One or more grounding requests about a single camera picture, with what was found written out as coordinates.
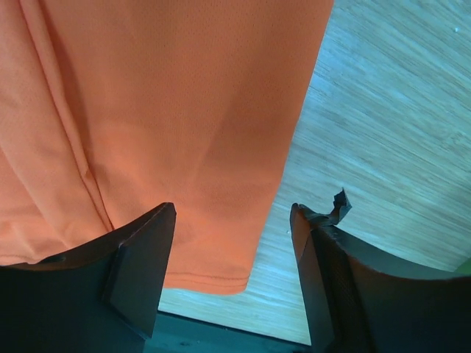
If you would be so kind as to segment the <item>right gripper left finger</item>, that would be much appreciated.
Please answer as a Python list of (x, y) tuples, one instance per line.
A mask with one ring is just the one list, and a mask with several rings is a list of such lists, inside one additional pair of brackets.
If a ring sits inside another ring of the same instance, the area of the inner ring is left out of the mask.
[(152, 337), (176, 211), (129, 224), (34, 265), (1, 268), (3, 352), (142, 352)]

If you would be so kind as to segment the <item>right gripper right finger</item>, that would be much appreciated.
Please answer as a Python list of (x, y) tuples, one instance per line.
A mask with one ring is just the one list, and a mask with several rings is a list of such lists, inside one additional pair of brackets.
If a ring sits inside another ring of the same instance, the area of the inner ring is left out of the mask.
[(413, 263), (340, 229), (330, 213), (290, 212), (312, 352), (468, 352), (470, 277)]

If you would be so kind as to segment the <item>orange t shirt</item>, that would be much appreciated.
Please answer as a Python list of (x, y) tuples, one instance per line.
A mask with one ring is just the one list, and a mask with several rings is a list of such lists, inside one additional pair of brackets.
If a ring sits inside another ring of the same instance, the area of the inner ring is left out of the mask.
[(245, 290), (331, 1), (3, 1), (1, 264), (164, 202), (164, 285)]

